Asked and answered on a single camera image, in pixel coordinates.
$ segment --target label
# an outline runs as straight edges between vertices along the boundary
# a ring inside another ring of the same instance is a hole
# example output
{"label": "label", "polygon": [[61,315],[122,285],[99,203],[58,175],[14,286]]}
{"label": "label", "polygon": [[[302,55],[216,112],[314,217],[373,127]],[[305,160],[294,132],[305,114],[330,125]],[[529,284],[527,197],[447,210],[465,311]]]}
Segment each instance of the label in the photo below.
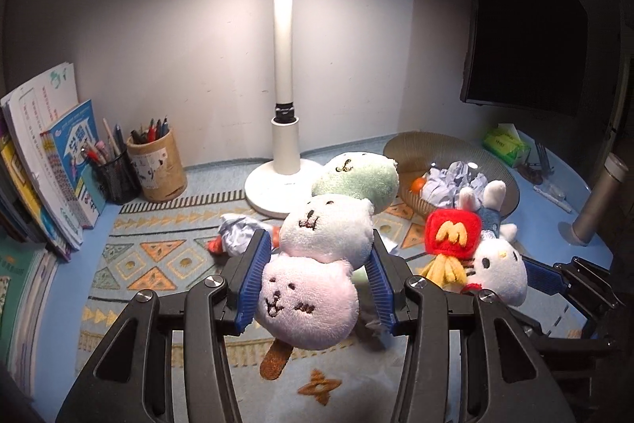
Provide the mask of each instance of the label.
{"label": "label", "polygon": [[129,155],[132,166],[144,189],[158,189],[158,176],[167,168],[167,148],[163,147],[147,155]]}

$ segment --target pencil holder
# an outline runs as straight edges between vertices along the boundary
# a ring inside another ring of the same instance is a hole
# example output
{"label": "pencil holder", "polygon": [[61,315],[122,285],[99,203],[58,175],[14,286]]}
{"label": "pencil holder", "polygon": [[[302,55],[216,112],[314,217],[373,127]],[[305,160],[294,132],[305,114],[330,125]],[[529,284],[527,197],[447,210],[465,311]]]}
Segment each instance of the pencil holder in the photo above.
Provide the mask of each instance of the pencil holder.
{"label": "pencil holder", "polygon": [[104,186],[106,199],[124,205],[141,193],[139,180],[126,153],[103,165],[94,166],[97,180]]}
{"label": "pencil holder", "polygon": [[143,195],[159,203],[180,196],[187,187],[187,177],[178,154],[174,130],[148,144],[134,144],[128,139],[128,155],[143,189]]}

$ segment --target fork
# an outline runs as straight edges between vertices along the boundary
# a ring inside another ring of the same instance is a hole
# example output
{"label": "fork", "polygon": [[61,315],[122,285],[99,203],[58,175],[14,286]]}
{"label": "fork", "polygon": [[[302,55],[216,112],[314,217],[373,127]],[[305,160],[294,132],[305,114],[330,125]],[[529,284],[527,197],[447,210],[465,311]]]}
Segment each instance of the fork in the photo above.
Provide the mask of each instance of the fork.
{"label": "fork", "polygon": [[541,175],[546,178],[550,176],[554,169],[550,166],[548,161],[548,153],[546,147],[541,142],[535,141],[535,149],[537,150],[537,156],[540,157]]}

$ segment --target plush toy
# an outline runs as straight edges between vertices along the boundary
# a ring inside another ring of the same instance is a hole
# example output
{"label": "plush toy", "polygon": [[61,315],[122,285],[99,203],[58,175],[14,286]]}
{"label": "plush toy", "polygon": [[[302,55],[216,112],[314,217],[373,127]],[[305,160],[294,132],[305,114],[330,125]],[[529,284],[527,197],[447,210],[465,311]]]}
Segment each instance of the plush toy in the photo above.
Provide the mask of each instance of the plush toy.
{"label": "plush toy", "polygon": [[279,255],[264,267],[256,320],[291,346],[320,350],[352,331],[359,300],[350,263]]}
{"label": "plush toy", "polygon": [[483,238],[473,258],[463,262],[467,271],[464,290],[489,289],[507,305],[519,307],[528,291],[522,255],[504,239]]}
{"label": "plush toy", "polygon": [[476,209],[482,220],[481,240],[474,256],[463,260],[467,271],[464,290],[489,289],[507,305],[520,306],[526,299],[528,282],[522,255],[511,246],[518,233],[515,224],[500,224],[500,208],[506,195],[503,181],[492,181],[484,189],[482,206],[474,202],[469,188],[460,191],[460,205]]}
{"label": "plush toy", "polygon": [[313,196],[343,194],[369,199],[378,214],[398,193],[396,162],[374,153],[344,153],[333,158],[313,184]]}
{"label": "plush toy", "polygon": [[425,249],[435,257],[420,271],[439,287],[465,285],[467,274],[461,263],[473,256],[480,241],[480,218],[473,212],[438,209],[427,217]]}
{"label": "plush toy", "polygon": [[291,212],[280,230],[280,252],[328,263],[347,260],[353,270],[370,256],[373,206],[341,194],[315,196]]}

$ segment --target pencil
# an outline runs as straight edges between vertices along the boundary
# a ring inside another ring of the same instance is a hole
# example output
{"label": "pencil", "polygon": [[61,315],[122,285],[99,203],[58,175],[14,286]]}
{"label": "pencil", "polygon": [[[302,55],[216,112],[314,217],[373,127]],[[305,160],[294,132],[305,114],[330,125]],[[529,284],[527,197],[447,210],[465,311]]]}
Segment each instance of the pencil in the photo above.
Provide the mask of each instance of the pencil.
{"label": "pencil", "polygon": [[117,147],[115,139],[112,136],[112,132],[110,131],[110,126],[108,126],[108,121],[106,120],[106,117],[103,118],[103,125],[106,128],[106,133],[108,134],[110,145],[112,145],[112,151],[114,151],[115,157],[118,157],[121,154],[121,151]]}

